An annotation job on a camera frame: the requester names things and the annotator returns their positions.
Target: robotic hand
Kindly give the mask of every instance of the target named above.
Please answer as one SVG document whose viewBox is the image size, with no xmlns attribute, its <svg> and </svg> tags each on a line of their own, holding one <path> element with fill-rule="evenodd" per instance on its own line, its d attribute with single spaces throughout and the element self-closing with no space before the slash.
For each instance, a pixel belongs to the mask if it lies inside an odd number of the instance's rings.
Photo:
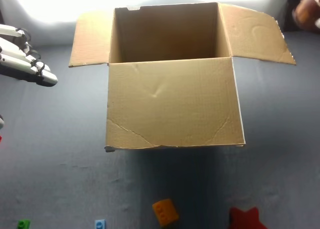
<svg viewBox="0 0 320 229">
<path fill-rule="evenodd" d="M 40 54 L 32 49 L 30 39 L 26 30 L 0 24 L 0 74 L 53 87 L 58 79 L 40 60 Z"/>
</svg>

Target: cardboard flap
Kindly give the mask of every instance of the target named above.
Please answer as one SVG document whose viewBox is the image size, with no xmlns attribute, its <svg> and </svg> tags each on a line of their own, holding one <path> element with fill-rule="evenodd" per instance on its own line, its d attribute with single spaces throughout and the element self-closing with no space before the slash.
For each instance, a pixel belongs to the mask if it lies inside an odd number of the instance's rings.
<svg viewBox="0 0 320 229">
<path fill-rule="evenodd" d="M 69 67 L 109 63 L 114 11 L 91 11 L 77 22 Z"/>
<path fill-rule="evenodd" d="M 296 64 L 272 16 L 220 3 L 219 13 L 232 56 Z"/>
<path fill-rule="evenodd" d="M 109 66 L 106 145 L 245 143 L 231 57 Z"/>
</svg>

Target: cardboard box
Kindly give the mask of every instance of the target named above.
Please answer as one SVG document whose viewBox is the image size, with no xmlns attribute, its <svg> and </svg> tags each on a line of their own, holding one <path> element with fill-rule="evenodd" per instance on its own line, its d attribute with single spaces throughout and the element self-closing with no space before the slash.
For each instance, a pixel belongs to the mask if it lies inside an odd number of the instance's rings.
<svg viewBox="0 0 320 229">
<path fill-rule="evenodd" d="M 274 18 L 211 2 L 85 13 L 69 66 L 109 64 L 108 148 L 243 145 L 232 57 L 295 64 Z"/>
</svg>

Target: blue block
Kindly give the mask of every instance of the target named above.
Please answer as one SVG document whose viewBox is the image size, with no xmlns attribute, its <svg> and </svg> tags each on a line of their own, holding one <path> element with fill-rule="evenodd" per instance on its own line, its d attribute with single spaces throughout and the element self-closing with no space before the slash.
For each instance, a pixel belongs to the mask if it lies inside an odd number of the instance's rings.
<svg viewBox="0 0 320 229">
<path fill-rule="evenodd" d="M 96 220 L 94 223 L 94 229 L 107 229 L 106 220 Z"/>
</svg>

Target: lego brick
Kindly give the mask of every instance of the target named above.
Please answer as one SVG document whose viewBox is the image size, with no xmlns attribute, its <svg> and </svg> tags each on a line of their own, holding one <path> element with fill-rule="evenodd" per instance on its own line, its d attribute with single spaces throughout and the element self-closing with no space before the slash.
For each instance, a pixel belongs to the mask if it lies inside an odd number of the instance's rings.
<svg viewBox="0 0 320 229">
<path fill-rule="evenodd" d="M 18 221 L 17 229 L 29 229 L 30 227 L 30 220 L 20 220 Z"/>
<path fill-rule="evenodd" d="M 179 215 L 171 199 L 160 200 L 152 205 L 161 227 L 167 226 L 179 219 Z"/>
<path fill-rule="evenodd" d="M 94 229 L 107 229 L 106 220 L 96 220 L 94 222 Z"/>
</svg>

